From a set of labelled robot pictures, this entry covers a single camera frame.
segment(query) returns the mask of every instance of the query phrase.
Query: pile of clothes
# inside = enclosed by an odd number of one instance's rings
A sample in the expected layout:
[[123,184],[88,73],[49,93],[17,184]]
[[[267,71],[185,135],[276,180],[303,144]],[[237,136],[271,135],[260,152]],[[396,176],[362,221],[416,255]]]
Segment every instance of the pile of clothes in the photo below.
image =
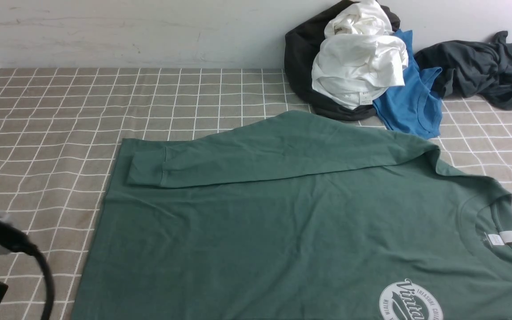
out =
[[413,53],[412,31],[375,0],[342,0],[286,34],[292,90],[318,115],[378,115],[391,130],[439,136],[441,99],[483,96],[512,110],[512,43],[449,41]]

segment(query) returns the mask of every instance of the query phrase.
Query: sleeve cuff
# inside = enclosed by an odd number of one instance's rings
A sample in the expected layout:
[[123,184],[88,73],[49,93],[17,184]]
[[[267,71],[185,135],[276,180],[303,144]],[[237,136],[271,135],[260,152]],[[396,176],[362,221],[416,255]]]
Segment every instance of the sleeve cuff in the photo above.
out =
[[130,172],[128,173],[128,184],[138,186],[160,187],[163,178],[163,164],[167,151],[161,150],[136,152]]

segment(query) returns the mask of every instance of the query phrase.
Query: printed logo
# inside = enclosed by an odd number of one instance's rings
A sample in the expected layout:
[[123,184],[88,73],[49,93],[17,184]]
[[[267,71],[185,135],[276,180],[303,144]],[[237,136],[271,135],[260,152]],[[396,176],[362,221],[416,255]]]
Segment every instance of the printed logo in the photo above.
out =
[[431,293],[410,279],[395,282],[378,301],[384,320],[443,320],[440,305]]

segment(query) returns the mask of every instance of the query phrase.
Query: white shirt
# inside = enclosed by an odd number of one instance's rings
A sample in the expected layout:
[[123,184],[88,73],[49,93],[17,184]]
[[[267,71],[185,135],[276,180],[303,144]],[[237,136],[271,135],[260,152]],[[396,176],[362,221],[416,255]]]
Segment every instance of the white shirt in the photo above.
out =
[[352,4],[325,27],[311,72],[315,91],[349,109],[372,104],[388,87],[404,85],[406,44],[375,0]]

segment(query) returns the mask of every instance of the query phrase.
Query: wrinkled fabric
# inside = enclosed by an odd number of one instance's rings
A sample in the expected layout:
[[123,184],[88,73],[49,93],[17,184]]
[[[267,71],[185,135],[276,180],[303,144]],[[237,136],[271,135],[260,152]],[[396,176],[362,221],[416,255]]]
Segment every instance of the wrinkled fabric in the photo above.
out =
[[[321,43],[325,40],[325,26],[352,4],[354,4],[353,1],[342,0],[287,32],[284,54],[284,69],[293,92],[300,99],[309,103],[316,114],[343,121],[364,120],[374,116],[376,111],[372,105],[362,105],[351,110],[313,90],[311,69],[313,59],[319,53]],[[381,7],[390,20],[392,30],[398,30],[400,28],[398,16],[392,13],[388,7]]]
[[352,4],[324,33],[311,73],[315,91],[354,109],[371,104],[388,87],[404,85],[406,45],[389,36],[392,25],[376,1]]
[[441,99],[430,91],[441,68],[420,71],[412,52],[412,31],[398,30],[394,36],[406,43],[408,68],[404,87],[392,87],[374,100],[374,108],[386,128],[429,139],[440,135]]
[[439,158],[299,111],[122,140],[69,318],[512,319],[511,195]]
[[507,36],[500,31],[490,43],[438,43],[414,57],[421,69],[443,69],[432,87],[440,97],[481,95],[494,107],[512,110],[512,43]]

